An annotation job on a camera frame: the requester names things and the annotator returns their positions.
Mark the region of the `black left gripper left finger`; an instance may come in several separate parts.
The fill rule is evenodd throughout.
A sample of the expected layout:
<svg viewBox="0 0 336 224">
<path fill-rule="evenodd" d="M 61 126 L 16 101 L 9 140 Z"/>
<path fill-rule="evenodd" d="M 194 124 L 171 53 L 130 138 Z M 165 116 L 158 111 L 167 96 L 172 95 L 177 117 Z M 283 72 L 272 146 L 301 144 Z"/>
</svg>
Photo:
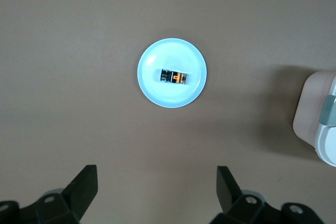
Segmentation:
<svg viewBox="0 0 336 224">
<path fill-rule="evenodd" d="M 51 191 L 19 211 L 19 223 L 80 223 L 98 192 L 96 165 L 87 165 L 61 191 Z"/>
</svg>

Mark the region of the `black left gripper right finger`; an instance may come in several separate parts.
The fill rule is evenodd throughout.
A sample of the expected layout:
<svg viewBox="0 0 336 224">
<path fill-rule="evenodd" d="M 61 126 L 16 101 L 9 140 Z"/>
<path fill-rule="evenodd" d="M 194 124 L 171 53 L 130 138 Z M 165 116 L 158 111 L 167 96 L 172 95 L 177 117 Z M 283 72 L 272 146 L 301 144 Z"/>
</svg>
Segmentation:
<svg viewBox="0 0 336 224">
<path fill-rule="evenodd" d="M 281 223 L 280 211 L 261 194 L 241 190 L 227 166 L 217 167 L 216 193 L 222 212 L 211 223 Z"/>
</svg>

